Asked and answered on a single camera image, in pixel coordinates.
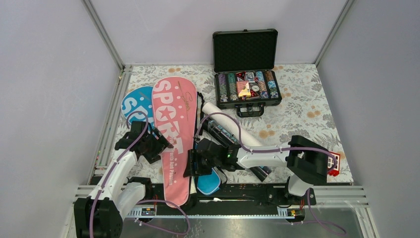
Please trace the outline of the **black shuttlecock tube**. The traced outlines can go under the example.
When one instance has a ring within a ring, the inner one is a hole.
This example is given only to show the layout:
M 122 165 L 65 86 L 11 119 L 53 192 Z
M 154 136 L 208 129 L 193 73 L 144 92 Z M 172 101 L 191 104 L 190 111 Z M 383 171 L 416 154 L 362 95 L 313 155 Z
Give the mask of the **black shuttlecock tube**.
M 232 144 L 239 144 L 233 134 L 224 129 L 216 121 L 207 118 L 202 124 L 202 130 L 210 134 L 222 146 L 229 147 Z M 252 167 L 250 171 L 260 180 L 264 181 L 271 173 L 269 167 Z

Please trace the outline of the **white cardboard tube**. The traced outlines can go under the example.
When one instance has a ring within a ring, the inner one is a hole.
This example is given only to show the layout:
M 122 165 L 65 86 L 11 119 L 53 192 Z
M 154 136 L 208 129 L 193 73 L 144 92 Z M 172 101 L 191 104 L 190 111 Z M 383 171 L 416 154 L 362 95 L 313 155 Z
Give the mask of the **white cardboard tube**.
M 222 110 L 210 102 L 204 103 L 203 112 L 206 115 L 211 113 L 221 113 Z M 230 119 L 228 116 L 216 114 L 210 116 L 210 118 L 216 121 L 224 129 L 233 134 L 237 139 L 239 139 L 239 132 L 241 132 L 241 141 L 246 146 L 263 146 L 263 144 L 258 141 L 253 135 L 251 135 L 247 130 L 240 127 L 238 128 L 236 122 L 233 119 Z

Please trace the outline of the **blue racket cover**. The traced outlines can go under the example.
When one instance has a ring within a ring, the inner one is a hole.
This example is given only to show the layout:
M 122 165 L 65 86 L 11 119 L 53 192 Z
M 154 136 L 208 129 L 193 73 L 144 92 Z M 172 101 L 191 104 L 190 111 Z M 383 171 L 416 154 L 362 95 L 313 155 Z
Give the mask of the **blue racket cover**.
M 148 121 L 155 127 L 152 106 L 153 86 L 142 86 L 128 93 L 121 103 L 121 112 L 129 124 L 134 121 Z M 197 190 L 204 195 L 211 195 L 220 189 L 222 181 L 216 171 L 210 175 L 197 177 Z

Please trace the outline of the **pink racket cover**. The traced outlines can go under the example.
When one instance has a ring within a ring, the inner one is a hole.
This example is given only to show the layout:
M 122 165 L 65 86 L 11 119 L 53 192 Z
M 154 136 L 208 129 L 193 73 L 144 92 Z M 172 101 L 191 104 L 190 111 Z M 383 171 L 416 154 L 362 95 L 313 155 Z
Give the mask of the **pink racket cover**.
M 161 153 L 164 200 L 171 208 L 184 205 L 190 195 L 191 179 L 184 172 L 188 152 L 193 149 L 197 123 L 197 89 L 192 81 L 170 76 L 152 90 L 154 124 L 172 145 Z

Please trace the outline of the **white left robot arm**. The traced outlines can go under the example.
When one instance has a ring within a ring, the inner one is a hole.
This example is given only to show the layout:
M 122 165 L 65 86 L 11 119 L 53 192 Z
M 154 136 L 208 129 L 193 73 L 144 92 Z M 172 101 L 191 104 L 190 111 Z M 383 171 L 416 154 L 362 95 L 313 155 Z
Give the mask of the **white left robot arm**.
M 115 144 L 117 157 L 112 160 L 95 188 L 74 203 L 74 220 L 78 238 L 118 238 L 123 220 L 137 202 L 152 201 L 154 191 L 149 178 L 128 178 L 141 156 L 157 161 L 173 145 L 145 121 L 135 121 L 129 132 Z

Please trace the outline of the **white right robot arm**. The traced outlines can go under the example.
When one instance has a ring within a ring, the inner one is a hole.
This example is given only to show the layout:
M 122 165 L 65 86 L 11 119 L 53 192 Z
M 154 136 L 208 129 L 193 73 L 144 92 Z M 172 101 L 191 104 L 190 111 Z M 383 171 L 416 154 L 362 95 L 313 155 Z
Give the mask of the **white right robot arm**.
M 333 157 L 327 149 L 299 135 L 286 144 L 272 146 L 224 147 L 204 138 L 189 150 L 183 177 L 210 175 L 214 167 L 230 172 L 264 166 L 288 168 L 293 174 L 286 182 L 284 198 L 297 204 L 308 189 L 327 183 L 329 171 L 337 166 L 336 161 L 328 166 Z

